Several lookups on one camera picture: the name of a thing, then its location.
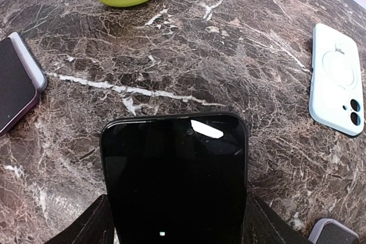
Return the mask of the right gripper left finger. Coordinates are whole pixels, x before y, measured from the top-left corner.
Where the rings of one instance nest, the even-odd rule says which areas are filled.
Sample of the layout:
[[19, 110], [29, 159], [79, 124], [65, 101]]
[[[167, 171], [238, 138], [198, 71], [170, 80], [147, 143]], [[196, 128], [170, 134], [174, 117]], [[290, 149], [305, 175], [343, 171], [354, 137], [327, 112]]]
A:
[[114, 243], [114, 223], [108, 196], [100, 195], [70, 226], [46, 243]]

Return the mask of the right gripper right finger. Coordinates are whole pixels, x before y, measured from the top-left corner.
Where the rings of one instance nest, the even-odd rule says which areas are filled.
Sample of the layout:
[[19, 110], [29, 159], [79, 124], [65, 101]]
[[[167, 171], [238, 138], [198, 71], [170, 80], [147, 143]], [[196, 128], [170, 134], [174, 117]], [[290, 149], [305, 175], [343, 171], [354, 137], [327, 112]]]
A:
[[308, 243], [262, 199], [248, 195], [244, 215], [245, 243]]

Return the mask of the lavender phone case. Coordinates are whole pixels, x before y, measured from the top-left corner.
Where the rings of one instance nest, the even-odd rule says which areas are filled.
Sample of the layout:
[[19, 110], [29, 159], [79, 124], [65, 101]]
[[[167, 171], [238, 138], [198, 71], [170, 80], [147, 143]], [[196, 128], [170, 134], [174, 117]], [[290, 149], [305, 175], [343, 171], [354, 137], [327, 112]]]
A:
[[358, 244], [360, 238], [357, 233], [340, 222], [323, 218], [317, 221], [308, 237], [314, 244]]

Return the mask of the black phone case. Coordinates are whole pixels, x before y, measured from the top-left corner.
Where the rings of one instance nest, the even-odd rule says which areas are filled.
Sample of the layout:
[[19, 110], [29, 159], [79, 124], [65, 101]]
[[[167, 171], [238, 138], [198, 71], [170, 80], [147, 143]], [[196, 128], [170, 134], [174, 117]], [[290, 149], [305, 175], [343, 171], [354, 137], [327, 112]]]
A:
[[120, 243], [241, 243], [248, 128], [231, 113], [121, 118], [100, 136]]

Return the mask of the light blue phone case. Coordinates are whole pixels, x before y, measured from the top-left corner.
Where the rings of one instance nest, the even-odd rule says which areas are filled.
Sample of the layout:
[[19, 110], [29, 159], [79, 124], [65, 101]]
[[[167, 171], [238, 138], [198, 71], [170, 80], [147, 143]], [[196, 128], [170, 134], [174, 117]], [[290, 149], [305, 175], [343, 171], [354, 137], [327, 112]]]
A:
[[364, 129], [357, 44], [323, 23], [313, 29], [309, 113], [316, 122], [350, 137]]

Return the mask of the dark screen phone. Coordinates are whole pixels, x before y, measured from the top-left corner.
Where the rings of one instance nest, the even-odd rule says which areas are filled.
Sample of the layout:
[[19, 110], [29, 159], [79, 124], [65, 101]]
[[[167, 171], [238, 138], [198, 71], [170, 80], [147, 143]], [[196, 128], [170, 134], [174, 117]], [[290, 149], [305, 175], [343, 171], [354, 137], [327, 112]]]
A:
[[1, 40], [1, 136], [36, 106], [46, 87], [46, 75], [19, 33]]

